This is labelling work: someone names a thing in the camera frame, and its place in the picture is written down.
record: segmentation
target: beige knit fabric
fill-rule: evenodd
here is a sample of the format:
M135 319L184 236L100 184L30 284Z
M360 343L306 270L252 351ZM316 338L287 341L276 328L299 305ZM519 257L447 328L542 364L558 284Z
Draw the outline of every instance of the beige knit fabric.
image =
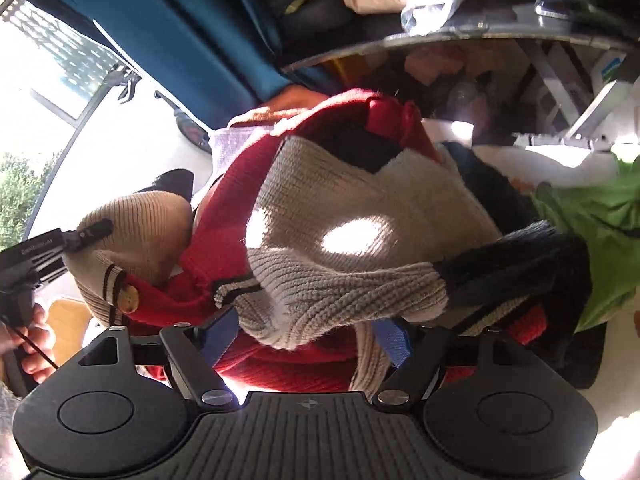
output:
M388 361L365 322L434 319L447 297L429 262L499 237L457 172L418 153L404 150L370 174L291 137L247 225L249 263L269 301L236 303L242 328L293 349L355 325L352 387L375 391Z
M145 191L117 198L85 216L78 230L108 218L113 233L78 253L64 255L89 309L109 323L117 304L115 280L124 270L159 285L165 282L191 238L191 205L165 191ZM116 312L115 322L122 322Z

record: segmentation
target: tree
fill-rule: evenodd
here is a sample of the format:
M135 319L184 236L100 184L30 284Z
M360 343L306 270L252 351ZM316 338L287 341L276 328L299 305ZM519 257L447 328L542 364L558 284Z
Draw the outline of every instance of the tree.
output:
M26 158L5 153L0 160L0 251L22 240L40 191L58 156L49 160L40 175Z

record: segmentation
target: pile of clothes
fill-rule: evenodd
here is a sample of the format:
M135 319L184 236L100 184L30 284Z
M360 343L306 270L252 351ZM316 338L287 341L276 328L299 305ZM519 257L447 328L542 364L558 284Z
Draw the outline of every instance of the pile of clothes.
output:
M195 217L185 170L93 211L79 228L114 231L66 266L94 316L133 335L232 304L241 331L215 369L258 388L371 396L392 366L373 324L394 317L499 326L562 372L591 295L584 240L489 166L494 192L474 186L458 169L472 152L420 119L375 92L329 98L258 128Z

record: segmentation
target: teal fabric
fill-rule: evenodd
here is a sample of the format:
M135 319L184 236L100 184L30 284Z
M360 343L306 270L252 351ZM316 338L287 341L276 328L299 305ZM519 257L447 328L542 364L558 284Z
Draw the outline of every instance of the teal fabric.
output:
M341 88L319 70L291 77L261 0L61 0L95 20L149 75L211 128L299 82Z
M587 243L593 291L577 331L610 319L640 284L640 158L618 156L618 166L618 177L606 184L541 184L532 197L541 218Z

